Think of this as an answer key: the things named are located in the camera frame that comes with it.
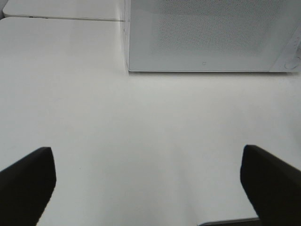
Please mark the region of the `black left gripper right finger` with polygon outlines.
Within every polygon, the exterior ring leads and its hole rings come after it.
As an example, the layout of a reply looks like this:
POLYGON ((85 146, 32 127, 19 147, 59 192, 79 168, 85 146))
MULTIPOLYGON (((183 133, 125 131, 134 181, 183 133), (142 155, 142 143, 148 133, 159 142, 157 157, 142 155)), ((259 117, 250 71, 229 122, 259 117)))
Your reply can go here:
POLYGON ((240 182, 263 226, 301 224, 300 170, 256 145, 246 145, 240 182))

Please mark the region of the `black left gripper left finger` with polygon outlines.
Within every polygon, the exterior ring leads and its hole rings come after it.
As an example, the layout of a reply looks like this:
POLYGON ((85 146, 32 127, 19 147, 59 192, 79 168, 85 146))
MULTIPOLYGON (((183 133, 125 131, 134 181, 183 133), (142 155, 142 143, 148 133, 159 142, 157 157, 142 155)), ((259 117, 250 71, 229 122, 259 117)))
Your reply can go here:
POLYGON ((0 224, 35 226, 56 185, 50 147, 41 147, 0 172, 0 224))

